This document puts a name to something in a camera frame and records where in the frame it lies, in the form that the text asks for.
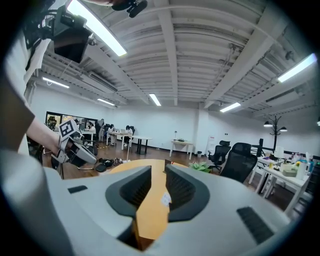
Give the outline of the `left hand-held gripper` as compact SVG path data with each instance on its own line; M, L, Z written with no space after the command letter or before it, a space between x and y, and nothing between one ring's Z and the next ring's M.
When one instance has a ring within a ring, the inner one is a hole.
M71 163L80 168L85 164L96 164L96 156L81 144L82 134L74 119L68 119L58 127L58 153L51 155L52 167L59 164Z

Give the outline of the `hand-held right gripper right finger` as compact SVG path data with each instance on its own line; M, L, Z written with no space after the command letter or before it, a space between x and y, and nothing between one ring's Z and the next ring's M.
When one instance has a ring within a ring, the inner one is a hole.
M288 230L276 206L230 178L168 165L168 225L151 256L266 256Z

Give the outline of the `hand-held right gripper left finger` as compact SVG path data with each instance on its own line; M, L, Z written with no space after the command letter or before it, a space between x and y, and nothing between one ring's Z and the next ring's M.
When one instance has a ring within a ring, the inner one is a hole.
M143 166L102 176L63 180L44 168L48 191L67 234L71 256L143 256L125 243L135 226L142 201L151 187L151 167Z

